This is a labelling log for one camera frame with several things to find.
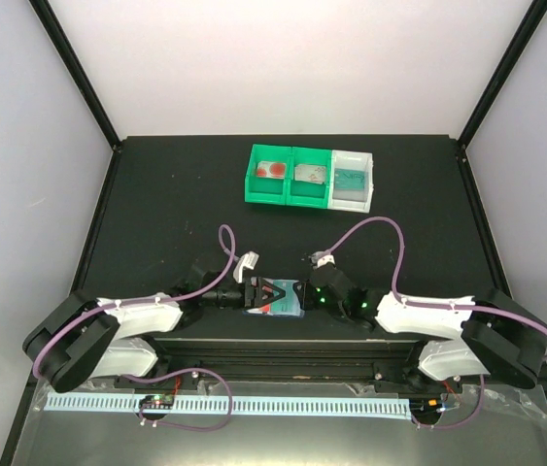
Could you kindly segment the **blue leather card holder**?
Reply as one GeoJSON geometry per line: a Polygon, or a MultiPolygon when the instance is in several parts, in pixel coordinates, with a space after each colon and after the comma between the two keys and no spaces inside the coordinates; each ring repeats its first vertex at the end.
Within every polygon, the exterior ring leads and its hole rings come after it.
{"type": "Polygon", "coordinates": [[[245,286],[245,315],[302,318],[302,283],[295,280],[251,278],[245,286]]]}

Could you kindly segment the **white bin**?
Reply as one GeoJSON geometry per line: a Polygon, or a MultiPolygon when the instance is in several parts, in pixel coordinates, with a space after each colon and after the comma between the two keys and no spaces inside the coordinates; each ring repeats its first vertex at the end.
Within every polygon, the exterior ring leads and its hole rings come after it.
{"type": "Polygon", "coordinates": [[[334,150],[331,153],[329,170],[329,194],[327,208],[335,211],[367,214],[373,196],[373,156],[369,152],[334,150]],[[336,168],[362,170],[365,172],[364,191],[338,191],[334,189],[336,168]]]}

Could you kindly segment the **green bin middle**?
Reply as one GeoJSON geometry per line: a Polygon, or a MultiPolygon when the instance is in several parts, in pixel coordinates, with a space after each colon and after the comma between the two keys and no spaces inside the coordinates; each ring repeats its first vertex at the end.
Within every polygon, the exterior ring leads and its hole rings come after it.
{"type": "Polygon", "coordinates": [[[290,187],[286,205],[326,209],[332,150],[292,147],[290,187]]]}

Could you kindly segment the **red circle card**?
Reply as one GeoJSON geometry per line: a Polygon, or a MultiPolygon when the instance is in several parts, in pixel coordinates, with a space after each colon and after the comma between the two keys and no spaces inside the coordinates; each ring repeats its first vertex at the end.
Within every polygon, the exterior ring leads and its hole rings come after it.
{"type": "Polygon", "coordinates": [[[256,164],[255,176],[263,179],[282,180],[286,176],[287,164],[262,160],[256,164]]]}

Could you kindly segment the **black frame post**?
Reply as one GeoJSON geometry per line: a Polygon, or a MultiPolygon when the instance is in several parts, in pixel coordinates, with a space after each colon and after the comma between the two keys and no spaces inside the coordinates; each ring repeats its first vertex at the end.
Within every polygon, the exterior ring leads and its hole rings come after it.
{"type": "Polygon", "coordinates": [[[488,115],[546,14],[547,0],[533,0],[530,2],[469,119],[463,127],[461,135],[458,138],[458,144],[462,149],[466,150],[470,146],[474,136],[480,129],[485,117],[488,115]]]}
{"type": "Polygon", "coordinates": [[[54,12],[51,3],[48,0],[30,0],[29,4],[36,17],[40,20],[53,47],[66,67],[77,90],[83,97],[110,148],[112,150],[118,150],[121,147],[120,137],[114,125],[111,123],[109,116],[54,12]]]}

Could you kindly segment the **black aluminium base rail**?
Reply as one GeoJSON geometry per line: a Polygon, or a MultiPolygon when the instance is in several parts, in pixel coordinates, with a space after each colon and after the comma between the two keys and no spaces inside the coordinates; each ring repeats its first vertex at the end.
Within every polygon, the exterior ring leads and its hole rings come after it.
{"type": "Polygon", "coordinates": [[[410,362],[412,342],[162,340],[174,368],[214,371],[238,382],[373,382],[410,362]]]}

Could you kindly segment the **black frame post left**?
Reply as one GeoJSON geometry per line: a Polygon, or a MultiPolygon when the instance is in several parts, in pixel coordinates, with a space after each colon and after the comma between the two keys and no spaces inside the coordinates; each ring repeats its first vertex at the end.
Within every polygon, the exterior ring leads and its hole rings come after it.
{"type": "Polygon", "coordinates": [[[114,125],[111,123],[109,116],[54,12],[51,3],[48,0],[30,0],[29,4],[36,17],[40,20],[53,47],[66,67],[77,90],[83,97],[110,148],[112,150],[118,150],[121,147],[120,137],[114,125]]]}

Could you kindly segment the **light blue slotted strip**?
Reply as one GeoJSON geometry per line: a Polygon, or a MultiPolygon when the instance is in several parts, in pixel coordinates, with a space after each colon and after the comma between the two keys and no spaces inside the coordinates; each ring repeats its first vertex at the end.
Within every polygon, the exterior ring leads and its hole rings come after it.
{"type": "Polygon", "coordinates": [[[409,420],[409,402],[391,398],[258,397],[178,395],[169,410],[140,409],[139,402],[150,394],[51,393],[47,412],[151,413],[160,415],[224,416],[328,416],[409,420]]]}

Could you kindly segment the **green bin left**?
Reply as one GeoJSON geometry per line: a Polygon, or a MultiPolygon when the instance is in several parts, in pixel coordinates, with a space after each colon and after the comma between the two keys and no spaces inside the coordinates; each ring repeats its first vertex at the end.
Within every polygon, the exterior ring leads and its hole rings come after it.
{"type": "Polygon", "coordinates": [[[254,144],[245,175],[245,201],[248,203],[285,205],[290,187],[292,162],[292,147],[254,144]],[[256,164],[262,160],[286,163],[286,176],[282,180],[256,177],[256,164]]]}

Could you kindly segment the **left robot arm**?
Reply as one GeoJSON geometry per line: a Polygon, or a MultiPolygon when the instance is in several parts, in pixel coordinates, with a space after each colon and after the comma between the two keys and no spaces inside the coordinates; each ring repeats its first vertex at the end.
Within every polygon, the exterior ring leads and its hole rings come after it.
{"type": "Polygon", "coordinates": [[[250,276],[253,261],[246,254],[216,268],[194,264],[176,287],[145,297],[71,293],[23,340],[33,376],[58,393],[90,379],[123,375],[149,387],[164,385],[171,365],[151,342],[153,333],[187,326],[208,307],[264,316],[289,309],[292,283],[250,276]]]}

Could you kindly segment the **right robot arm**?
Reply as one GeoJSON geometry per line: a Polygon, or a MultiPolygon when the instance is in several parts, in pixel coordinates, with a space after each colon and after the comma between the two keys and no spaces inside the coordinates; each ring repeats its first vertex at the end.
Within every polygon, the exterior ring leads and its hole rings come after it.
{"type": "Polygon", "coordinates": [[[367,331],[420,336],[417,358],[403,368],[416,391],[456,376],[533,388],[547,355],[547,325],[496,289],[449,299],[409,296],[358,287],[328,264],[293,290],[305,311],[327,311],[367,331]]]}

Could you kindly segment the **teal VIP card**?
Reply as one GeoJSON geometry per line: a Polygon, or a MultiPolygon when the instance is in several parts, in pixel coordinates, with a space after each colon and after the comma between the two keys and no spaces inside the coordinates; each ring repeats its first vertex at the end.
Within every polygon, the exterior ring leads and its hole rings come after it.
{"type": "Polygon", "coordinates": [[[365,172],[336,168],[334,171],[334,189],[338,191],[364,191],[365,172]]]}

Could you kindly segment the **black frame post right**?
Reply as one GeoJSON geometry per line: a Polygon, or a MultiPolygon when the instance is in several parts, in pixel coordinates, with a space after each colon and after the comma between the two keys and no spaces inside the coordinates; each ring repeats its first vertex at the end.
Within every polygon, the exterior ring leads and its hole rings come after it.
{"type": "Polygon", "coordinates": [[[463,127],[461,135],[458,138],[458,144],[462,149],[466,150],[470,146],[474,136],[480,129],[485,117],[488,115],[546,14],[547,0],[533,0],[530,2],[469,119],[463,127]]]}

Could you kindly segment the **left circuit board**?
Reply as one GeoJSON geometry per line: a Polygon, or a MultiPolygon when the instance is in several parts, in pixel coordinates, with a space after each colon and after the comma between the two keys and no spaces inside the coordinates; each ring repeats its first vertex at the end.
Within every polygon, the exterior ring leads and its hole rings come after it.
{"type": "Polygon", "coordinates": [[[140,402],[139,408],[153,410],[169,410],[174,404],[173,394],[150,394],[146,395],[140,402]]]}

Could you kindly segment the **green bin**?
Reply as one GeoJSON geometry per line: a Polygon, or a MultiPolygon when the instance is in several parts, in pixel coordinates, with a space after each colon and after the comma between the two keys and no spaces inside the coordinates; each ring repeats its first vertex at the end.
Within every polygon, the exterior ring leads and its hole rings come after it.
{"type": "Polygon", "coordinates": [[[326,209],[332,150],[292,147],[290,187],[286,205],[326,209]]]}
{"type": "Polygon", "coordinates": [[[248,203],[285,205],[290,187],[292,162],[292,147],[254,144],[245,175],[245,201],[248,203]],[[262,160],[286,163],[286,176],[282,180],[256,177],[256,164],[262,160]]]}

